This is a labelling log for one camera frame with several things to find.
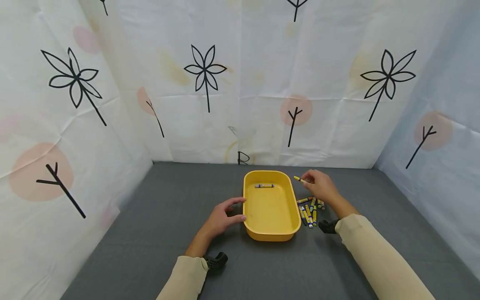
beige long sleeve shirt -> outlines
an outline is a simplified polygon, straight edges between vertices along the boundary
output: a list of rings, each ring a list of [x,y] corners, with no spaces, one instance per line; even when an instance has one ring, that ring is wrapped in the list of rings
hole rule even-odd
[[[341,219],[335,231],[352,254],[378,299],[434,299],[403,257],[364,216]],[[208,266],[203,258],[180,256],[156,300],[196,300]]]

white backdrop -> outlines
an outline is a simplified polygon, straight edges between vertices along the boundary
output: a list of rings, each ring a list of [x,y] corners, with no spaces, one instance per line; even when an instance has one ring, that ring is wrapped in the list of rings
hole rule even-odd
[[[347,168],[373,166],[456,5],[308,0],[294,21],[287,0],[107,1],[108,18],[99,1],[82,3],[109,64],[129,64],[120,88],[144,87],[139,101],[156,112],[129,102],[153,160],[237,163],[241,151],[248,164]],[[192,45],[201,65],[214,45],[226,70],[208,69],[220,73],[196,86],[184,70],[196,63]],[[360,76],[369,71],[385,74]]]
[[[480,279],[480,3],[448,28],[377,167]]]
[[[152,162],[76,0],[0,15],[0,299],[55,300]]]
[[[0,299],[58,299],[148,158],[370,168],[460,3],[1,1]]]

crayon pile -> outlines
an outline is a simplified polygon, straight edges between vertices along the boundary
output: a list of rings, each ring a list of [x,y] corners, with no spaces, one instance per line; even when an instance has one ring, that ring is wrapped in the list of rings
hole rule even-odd
[[[308,197],[297,200],[297,205],[303,224],[308,225],[308,228],[317,226],[317,208],[324,210],[325,202],[316,197]]]

yellow plastic tray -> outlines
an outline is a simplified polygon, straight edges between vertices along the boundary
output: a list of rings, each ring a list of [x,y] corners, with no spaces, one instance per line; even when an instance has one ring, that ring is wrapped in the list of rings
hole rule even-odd
[[[273,188],[255,188],[273,184]],[[279,171],[252,171],[243,179],[243,214],[248,235],[260,241],[287,241],[300,228],[301,219],[290,178]]]

gray fabric surface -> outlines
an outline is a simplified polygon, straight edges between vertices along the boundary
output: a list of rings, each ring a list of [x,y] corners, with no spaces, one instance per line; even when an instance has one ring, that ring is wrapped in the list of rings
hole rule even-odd
[[[131,201],[89,257],[63,300],[154,300],[213,207],[242,195],[244,175],[275,169],[290,177],[303,167],[155,163]],[[320,169],[403,255],[439,299],[478,299],[480,284],[414,206],[378,170]],[[297,198],[310,196],[296,181]],[[319,218],[336,219],[328,208]],[[243,225],[209,249],[228,255],[209,272],[199,299],[375,299],[338,235],[304,226],[283,243],[257,242]]]

